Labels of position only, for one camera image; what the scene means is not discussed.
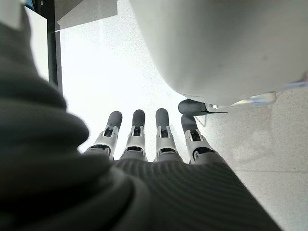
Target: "gray ribbed fabric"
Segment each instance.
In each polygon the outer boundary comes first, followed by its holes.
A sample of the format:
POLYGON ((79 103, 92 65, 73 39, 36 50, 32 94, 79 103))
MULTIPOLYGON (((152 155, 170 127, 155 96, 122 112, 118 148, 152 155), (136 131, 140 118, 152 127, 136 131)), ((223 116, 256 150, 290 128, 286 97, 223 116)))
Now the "gray ribbed fabric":
POLYGON ((119 160, 115 166, 147 184, 163 230, 279 230, 225 164, 119 160))

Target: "speckled floor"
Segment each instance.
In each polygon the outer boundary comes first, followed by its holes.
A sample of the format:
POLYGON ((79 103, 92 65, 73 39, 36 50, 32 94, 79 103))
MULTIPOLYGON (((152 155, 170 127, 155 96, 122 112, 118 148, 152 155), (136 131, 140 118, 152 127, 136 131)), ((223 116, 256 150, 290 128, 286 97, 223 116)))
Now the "speckled floor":
MULTIPOLYGON (((69 112, 90 130, 84 151, 109 114, 123 114, 115 151, 127 142, 132 114, 146 114, 146 152, 155 157, 155 112, 169 111, 178 151, 188 162, 178 103, 185 99, 160 77, 128 0, 117 15, 61 31, 63 93, 69 112)), ((308 230, 308 88, 279 93, 274 105, 198 118, 198 127, 286 231, 308 230)))

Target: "black metal frame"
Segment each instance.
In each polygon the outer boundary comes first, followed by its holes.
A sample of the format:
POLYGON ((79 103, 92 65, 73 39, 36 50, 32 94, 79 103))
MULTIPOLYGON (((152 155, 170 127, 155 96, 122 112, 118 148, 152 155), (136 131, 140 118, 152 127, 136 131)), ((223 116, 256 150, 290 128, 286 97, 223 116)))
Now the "black metal frame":
POLYGON ((55 21, 54 0, 33 0, 34 11, 47 19, 49 82, 62 92, 62 68, 59 24, 55 21))

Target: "white curved surface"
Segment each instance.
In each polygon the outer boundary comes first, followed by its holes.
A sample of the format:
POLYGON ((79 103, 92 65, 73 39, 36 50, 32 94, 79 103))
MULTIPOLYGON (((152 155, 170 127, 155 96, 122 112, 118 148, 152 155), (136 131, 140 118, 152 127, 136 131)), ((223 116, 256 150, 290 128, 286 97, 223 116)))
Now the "white curved surface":
POLYGON ((131 0, 160 74, 180 94, 229 106, 308 70, 306 0, 131 0))

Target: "robotic fingertip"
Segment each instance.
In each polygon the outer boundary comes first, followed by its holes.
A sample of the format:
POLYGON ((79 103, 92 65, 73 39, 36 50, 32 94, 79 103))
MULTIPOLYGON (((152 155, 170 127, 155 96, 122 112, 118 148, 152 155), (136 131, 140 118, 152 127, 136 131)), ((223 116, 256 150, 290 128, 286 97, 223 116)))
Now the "robotic fingertip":
POLYGON ((114 111, 109 115, 107 125, 111 127, 117 127, 120 130, 122 124, 122 113, 114 111))
POLYGON ((133 115, 132 125, 139 128, 140 126, 144 127, 144 123, 145 123, 144 111, 141 109, 136 110, 133 115))
POLYGON ((188 114, 182 115, 181 124, 182 124, 184 133, 187 130, 192 131, 192 130, 198 129, 196 120, 194 119, 193 115, 188 115, 188 114))
POLYGON ((161 126, 162 129, 166 129, 169 126, 169 115, 165 108, 159 108, 156 111, 156 127, 161 126))

